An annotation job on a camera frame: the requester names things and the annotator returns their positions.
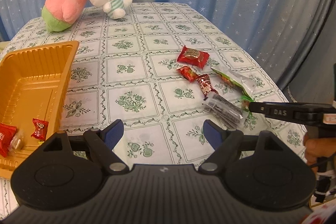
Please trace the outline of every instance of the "table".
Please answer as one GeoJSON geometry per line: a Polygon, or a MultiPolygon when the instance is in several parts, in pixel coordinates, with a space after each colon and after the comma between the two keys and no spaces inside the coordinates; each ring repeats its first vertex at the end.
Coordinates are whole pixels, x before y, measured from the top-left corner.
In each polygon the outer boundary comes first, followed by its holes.
{"type": "MultiPolygon", "coordinates": [[[[186,4],[133,3],[127,15],[112,20],[101,8],[83,11],[73,26],[48,33],[42,18],[30,20],[0,55],[55,42],[78,40],[64,102],[61,128],[69,135],[87,128],[105,128],[115,119],[124,122],[124,136],[115,153],[128,165],[190,164],[198,167],[213,149],[202,131],[205,119],[224,127],[204,113],[204,96],[197,83],[189,83],[175,70],[183,45],[208,52],[203,70],[214,88],[239,105],[241,93],[227,86],[210,69],[221,64],[256,82],[256,101],[286,102],[285,96],[243,49],[186,4]]],[[[305,128],[297,124],[249,116],[244,133],[270,130],[303,157],[305,128]]],[[[0,216],[16,206],[10,181],[0,179],[0,216]]]]}

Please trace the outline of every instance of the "ribbed black surface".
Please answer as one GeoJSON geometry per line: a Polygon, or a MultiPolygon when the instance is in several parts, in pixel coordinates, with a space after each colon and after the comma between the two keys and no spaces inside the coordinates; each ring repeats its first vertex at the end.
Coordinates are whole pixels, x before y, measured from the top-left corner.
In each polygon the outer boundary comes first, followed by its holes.
{"type": "Polygon", "coordinates": [[[3,223],[297,224],[309,213],[306,207],[280,213],[248,207],[232,198],[217,177],[200,175],[192,165],[136,165],[126,175],[110,177],[80,206],[49,212],[21,206],[3,223]]]}

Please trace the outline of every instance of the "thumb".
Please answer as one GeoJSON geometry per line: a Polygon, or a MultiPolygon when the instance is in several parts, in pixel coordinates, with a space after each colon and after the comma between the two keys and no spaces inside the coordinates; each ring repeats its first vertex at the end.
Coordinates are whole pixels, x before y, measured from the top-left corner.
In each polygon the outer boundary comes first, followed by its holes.
{"type": "Polygon", "coordinates": [[[305,146],[306,152],[312,156],[330,157],[336,152],[336,138],[309,139],[305,146]]]}

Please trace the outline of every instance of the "plush bunny foot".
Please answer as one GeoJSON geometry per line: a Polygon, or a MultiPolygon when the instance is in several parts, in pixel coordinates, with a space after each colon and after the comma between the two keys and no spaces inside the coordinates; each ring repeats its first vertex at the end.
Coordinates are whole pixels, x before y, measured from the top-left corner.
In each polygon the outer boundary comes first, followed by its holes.
{"type": "Polygon", "coordinates": [[[125,8],[127,8],[128,6],[130,6],[133,2],[133,0],[123,0],[125,8]]]}
{"type": "Polygon", "coordinates": [[[112,14],[112,19],[118,19],[118,18],[122,18],[124,15],[126,15],[126,12],[124,9],[121,8],[117,8],[113,11],[112,14]]]}

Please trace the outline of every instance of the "orange plastic container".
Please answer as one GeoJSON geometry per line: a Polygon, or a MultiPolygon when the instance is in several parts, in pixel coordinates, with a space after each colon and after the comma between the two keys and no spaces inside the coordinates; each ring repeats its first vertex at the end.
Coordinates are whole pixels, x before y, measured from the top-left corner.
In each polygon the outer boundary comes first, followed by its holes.
{"type": "Polygon", "coordinates": [[[58,128],[78,41],[8,53],[0,63],[0,122],[24,131],[23,148],[0,156],[0,176],[10,178],[38,146],[30,135],[33,118],[49,122],[46,138],[58,128]]]}

